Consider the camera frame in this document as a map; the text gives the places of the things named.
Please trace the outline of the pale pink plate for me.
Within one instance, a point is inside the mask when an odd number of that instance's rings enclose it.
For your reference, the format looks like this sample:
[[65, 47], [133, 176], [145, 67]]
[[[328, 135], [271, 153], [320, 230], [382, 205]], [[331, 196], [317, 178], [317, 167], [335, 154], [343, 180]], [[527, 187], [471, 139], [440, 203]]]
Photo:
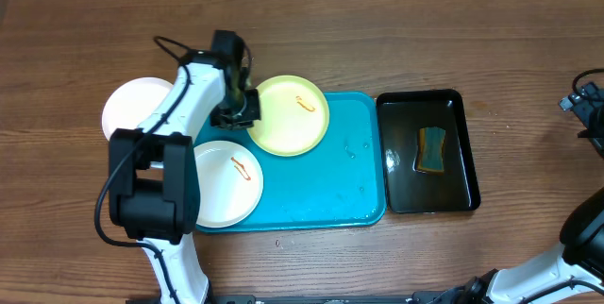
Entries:
[[166, 97], [173, 84], [158, 77], [140, 77], [115, 90], [102, 111], [101, 125], [107, 140], [117, 128], [135, 129]]

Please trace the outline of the green yellow sponge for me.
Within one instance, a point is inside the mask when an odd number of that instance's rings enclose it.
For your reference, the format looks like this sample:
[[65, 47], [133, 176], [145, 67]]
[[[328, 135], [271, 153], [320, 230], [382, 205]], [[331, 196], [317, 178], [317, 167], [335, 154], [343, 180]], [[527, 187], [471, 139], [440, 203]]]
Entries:
[[417, 135], [417, 156], [414, 169], [419, 173], [441, 175], [445, 172], [445, 130], [422, 127]]

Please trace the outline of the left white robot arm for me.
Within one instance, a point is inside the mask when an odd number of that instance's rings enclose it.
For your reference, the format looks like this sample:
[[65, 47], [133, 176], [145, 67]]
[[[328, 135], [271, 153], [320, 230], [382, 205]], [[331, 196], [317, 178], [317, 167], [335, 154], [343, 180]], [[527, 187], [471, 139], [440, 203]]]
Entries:
[[160, 287], [159, 303], [211, 303], [208, 277], [194, 247], [200, 207], [193, 143], [206, 122], [239, 130], [260, 117], [256, 90], [249, 88], [251, 53], [244, 44], [191, 48], [177, 58], [174, 88], [159, 111], [135, 129], [118, 129], [109, 139], [109, 175], [95, 205], [109, 206], [111, 222], [127, 240], [108, 245], [140, 248]]

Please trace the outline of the yellow plate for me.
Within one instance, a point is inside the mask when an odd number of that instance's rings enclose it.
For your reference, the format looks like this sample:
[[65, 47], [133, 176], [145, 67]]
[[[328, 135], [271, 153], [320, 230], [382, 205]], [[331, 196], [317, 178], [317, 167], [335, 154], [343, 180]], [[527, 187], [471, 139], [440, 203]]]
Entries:
[[329, 107], [316, 85], [300, 76], [283, 75], [261, 82], [257, 90], [260, 119], [247, 132], [259, 148], [293, 157], [322, 141], [329, 125]]

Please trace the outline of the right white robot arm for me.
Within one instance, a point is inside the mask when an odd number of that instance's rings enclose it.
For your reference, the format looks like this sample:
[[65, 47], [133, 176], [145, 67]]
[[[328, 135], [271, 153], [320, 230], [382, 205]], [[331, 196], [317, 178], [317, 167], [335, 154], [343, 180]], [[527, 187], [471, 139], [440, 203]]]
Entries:
[[603, 191], [566, 219], [559, 242], [511, 269], [492, 270], [435, 296], [434, 303], [555, 303], [603, 294]]

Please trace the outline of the white plate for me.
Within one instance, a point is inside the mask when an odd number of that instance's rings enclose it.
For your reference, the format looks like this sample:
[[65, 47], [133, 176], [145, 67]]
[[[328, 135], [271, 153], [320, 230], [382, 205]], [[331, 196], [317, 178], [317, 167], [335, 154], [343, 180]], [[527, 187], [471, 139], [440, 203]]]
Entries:
[[194, 156], [200, 191], [196, 224], [226, 228], [249, 216], [263, 192], [263, 173], [256, 157], [229, 141], [200, 144]]

